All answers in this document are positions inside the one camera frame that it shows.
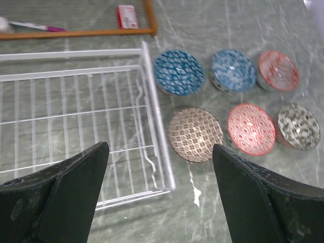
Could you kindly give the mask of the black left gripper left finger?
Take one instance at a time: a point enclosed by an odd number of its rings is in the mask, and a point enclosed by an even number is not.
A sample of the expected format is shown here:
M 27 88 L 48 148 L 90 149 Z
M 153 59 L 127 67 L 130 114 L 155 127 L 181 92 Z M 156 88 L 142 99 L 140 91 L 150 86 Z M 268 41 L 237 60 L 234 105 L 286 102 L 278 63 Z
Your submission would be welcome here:
M 99 142 L 1 184 L 1 242 L 87 242 L 108 157 Z

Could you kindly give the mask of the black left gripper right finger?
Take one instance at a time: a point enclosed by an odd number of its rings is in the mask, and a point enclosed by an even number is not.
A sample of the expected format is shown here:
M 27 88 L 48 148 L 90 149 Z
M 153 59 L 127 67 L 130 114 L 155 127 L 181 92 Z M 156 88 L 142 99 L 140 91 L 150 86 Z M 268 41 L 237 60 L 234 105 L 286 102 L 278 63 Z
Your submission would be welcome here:
M 323 242 L 323 189 L 216 144 L 213 164 L 232 242 Z

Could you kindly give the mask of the red circle patterned bowl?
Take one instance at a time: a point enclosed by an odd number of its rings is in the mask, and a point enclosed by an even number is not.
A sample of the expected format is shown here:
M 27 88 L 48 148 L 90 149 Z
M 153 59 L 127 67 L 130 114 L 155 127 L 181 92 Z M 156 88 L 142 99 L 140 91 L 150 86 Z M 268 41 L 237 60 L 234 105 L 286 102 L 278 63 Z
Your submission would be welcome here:
M 225 135 L 235 150 L 254 156 L 269 153 L 276 140 L 270 116 L 251 103 L 242 103 L 232 108 Z

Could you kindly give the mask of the brown patterned bowl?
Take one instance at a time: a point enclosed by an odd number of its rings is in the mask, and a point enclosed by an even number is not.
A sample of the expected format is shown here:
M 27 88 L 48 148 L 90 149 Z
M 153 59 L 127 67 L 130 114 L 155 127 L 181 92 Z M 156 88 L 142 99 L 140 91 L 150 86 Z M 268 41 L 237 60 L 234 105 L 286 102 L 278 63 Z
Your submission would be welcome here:
M 213 146 L 222 145 L 224 141 L 217 119 L 208 111 L 197 107 L 178 111 L 169 123 L 167 135 L 174 151 L 193 163 L 210 161 Z

